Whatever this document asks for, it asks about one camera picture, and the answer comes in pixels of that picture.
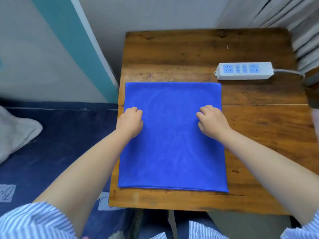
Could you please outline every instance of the blue towel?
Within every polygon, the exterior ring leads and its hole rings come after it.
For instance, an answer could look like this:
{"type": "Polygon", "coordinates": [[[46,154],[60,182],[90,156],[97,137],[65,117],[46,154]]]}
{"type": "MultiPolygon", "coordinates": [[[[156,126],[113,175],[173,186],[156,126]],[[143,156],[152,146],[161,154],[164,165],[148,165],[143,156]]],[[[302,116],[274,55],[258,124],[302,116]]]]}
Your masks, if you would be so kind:
{"type": "Polygon", "coordinates": [[[196,112],[221,109],[221,85],[127,82],[124,108],[143,110],[142,132],[120,156],[119,187],[228,192],[224,147],[201,133],[196,112]]]}

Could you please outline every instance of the white cable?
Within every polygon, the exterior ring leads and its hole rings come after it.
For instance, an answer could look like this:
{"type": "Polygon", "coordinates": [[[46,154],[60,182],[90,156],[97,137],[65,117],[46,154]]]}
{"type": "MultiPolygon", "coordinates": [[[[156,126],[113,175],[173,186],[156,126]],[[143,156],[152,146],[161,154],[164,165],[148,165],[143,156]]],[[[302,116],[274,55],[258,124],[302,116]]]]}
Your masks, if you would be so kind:
{"type": "Polygon", "coordinates": [[[289,69],[274,69],[274,73],[276,72],[285,72],[285,73],[292,73],[302,76],[302,79],[305,79],[306,75],[303,72],[295,71],[295,70],[289,70],[289,69]]]}

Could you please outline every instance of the jeans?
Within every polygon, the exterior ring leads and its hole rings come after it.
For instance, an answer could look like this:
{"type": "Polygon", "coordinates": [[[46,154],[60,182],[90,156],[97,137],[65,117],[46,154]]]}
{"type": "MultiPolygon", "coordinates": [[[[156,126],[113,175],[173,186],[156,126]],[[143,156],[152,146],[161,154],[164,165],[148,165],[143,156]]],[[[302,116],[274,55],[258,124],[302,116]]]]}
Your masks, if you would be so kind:
{"type": "MultiPolygon", "coordinates": [[[[207,212],[174,211],[174,217],[178,239],[189,237],[189,221],[201,223],[220,232],[207,212]]],[[[150,239],[162,232],[165,232],[167,239],[173,239],[172,229],[168,222],[168,210],[145,209],[138,239],[150,239]]]]}

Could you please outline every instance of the forearm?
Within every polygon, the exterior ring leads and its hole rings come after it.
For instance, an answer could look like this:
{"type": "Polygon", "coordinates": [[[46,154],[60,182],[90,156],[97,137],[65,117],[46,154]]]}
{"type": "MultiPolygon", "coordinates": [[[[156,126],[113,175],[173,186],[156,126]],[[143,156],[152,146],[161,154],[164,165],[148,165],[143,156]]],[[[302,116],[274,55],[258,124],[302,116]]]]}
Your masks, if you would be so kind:
{"type": "Polygon", "coordinates": [[[296,219],[305,224],[319,206],[319,176],[231,129],[218,139],[296,219]]]}
{"type": "Polygon", "coordinates": [[[34,202],[46,201],[82,234],[87,218],[130,137],[112,132],[70,165],[34,202]]]}

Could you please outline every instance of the white curtain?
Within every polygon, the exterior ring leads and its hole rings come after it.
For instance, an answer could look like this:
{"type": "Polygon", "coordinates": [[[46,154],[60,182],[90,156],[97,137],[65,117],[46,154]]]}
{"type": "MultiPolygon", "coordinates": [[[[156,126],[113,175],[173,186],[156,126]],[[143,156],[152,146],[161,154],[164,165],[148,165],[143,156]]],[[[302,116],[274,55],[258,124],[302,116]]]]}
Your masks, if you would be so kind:
{"type": "Polygon", "coordinates": [[[308,72],[319,66],[319,0],[256,1],[230,0],[218,27],[287,28],[292,34],[292,46],[299,61],[299,70],[308,72]]]}

